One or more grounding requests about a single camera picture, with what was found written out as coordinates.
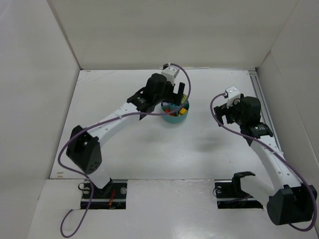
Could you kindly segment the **yellow orange lego brick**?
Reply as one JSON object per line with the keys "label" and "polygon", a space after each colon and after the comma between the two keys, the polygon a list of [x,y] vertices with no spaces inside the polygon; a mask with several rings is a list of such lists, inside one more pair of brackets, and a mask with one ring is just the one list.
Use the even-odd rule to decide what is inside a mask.
{"label": "yellow orange lego brick", "polygon": [[186,113],[187,113],[187,109],[182,108],[182,109],[179,111],[178,115],[179,115],[179,116],[182,116],[182,115],[184,115],[184,114],[186,114]]}

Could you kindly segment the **teal round divided container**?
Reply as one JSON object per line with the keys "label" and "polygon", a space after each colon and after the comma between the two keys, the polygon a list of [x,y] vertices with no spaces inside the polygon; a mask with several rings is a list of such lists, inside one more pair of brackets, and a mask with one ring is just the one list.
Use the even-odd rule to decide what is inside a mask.
{"label": "teal round divided container", "polygon": [[[174,105],[172,103],[166,103],[166,102],[163,102],[161,103],[160,105],[161,107],[161,112],[162,113],[168,113],[168,112],[171,112],[175,109],[178,108],[177,105]],[[187,113],[182,115],[182,116],[179,116],[178,113],[179,111],[182,109],[182,108],[185,108],[187,109]],[[188,114],[188,111],[189,111],[189,101],[185,102],[184,103],[184,106],[182,107],[179,111],[176,111],[172,114],[169,114],[169,115],[164,115],[162,116],[162,118],[164,119],[164,121],[166,121],[167,123],[171,123],[171,124],[178,124],[178,123],[181,123],[183,122],[186,117],[187,117],[187,114]]]}

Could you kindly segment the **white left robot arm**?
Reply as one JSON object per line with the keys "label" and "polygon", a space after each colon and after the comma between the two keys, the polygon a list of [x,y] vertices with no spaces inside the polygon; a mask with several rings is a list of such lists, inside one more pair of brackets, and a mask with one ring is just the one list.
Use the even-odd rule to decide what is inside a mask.
{"label": "white left robot arm", "polygon": [[95,190],[107,194],[111,190],[112,179],[102,169],[103,145],[125,127],[140,121],[155,107],[162,103],[180,105],[185,84],[180,83],[178,92],[174,93],[175,78],[178,70],[169,67],[161,73],[154,73],[146,85],[129,97],[127,101],[108,117],[98,123],[98,127],[83,132],[76,126],[71,132],[71,143],[66,155],[92,181]]}

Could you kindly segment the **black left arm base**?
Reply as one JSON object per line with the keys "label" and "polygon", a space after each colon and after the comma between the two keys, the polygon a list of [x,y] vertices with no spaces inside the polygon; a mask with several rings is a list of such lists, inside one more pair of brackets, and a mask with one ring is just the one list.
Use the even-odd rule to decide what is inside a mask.
{"label": "black left arm base", "polygon": [[[107,187],[105,193],[94,188],[94,194],[89,209],[124,210],[126,208],[127,186],[127,180],[114,180],[112,184]],[[91,185],[85,180],[78,184],[78,190],[82,193],[80,208],[86,209],[91,196]]]}

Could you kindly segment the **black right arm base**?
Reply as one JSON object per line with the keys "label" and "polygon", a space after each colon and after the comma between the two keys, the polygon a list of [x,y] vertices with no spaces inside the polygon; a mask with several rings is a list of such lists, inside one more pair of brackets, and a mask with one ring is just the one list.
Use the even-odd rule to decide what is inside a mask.
{"label": "black right arm base", "polygon": [[232,179],[215,179],[213,195],[217,199],[218,209],[263,209],[263,205],[241,189],[240,180],[254,173],[238,172]]}

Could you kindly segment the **aluminium rail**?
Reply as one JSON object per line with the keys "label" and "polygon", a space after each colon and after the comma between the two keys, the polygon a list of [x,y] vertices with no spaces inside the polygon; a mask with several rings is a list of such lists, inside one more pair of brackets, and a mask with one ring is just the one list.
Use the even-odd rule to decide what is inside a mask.
{"label": "aluminium rail", "polygon": [[267,102],[266,102],[266,99],[265,99],[265,96],[264,96],[264,93],[263,93],[263,90],[262,90],[262,87],[261,87],[261,84],[259,81],[257,71],[256,70],[249,70],[248,73],[249,73],[256,97],[261,102],[261,115],[262,115],[263,122],[266,123],[270,127],[271,131],[274,134],[275,142],[276,142],[276,145],[278,148],[277,151],[280,152],[282,155],[284,155],[282,148],[280,146],[278,136],[276,134],[275,126],[273,124],[273,121],[272,121],[272,118],[271,118],[271,115],[269,112],[269,108],[267,106]]}

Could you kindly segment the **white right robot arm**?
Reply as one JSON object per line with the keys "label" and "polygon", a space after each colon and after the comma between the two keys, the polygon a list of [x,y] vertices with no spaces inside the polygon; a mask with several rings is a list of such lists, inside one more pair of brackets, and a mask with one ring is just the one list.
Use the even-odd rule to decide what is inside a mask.
{"label": "white right robot arm", "polygon": [[227,93],[218,94],[214,99],[218,97],[224,97],[227,103],[210,107],[213,118],[220,127],[246,140],[272,182],[269,187],[253,172],[238,172],[232,178],[233,192],[252,196],[265,205],[273,224],[289,225],[300,232],[310,231],[318,215],[317,191],[278,151],[273,132],[261,121],[259,99],[243,94],[231,98]]}

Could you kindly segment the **lime green lego brick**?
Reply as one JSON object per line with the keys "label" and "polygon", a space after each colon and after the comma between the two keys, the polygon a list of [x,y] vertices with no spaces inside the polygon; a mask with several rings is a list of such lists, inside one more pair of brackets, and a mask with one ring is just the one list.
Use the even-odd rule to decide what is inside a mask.
{"label": "lime green lego brick", "polygon": [[181,99],[181,104],[183,105],[185,102],[187,102],[187,95],[184,94]]}

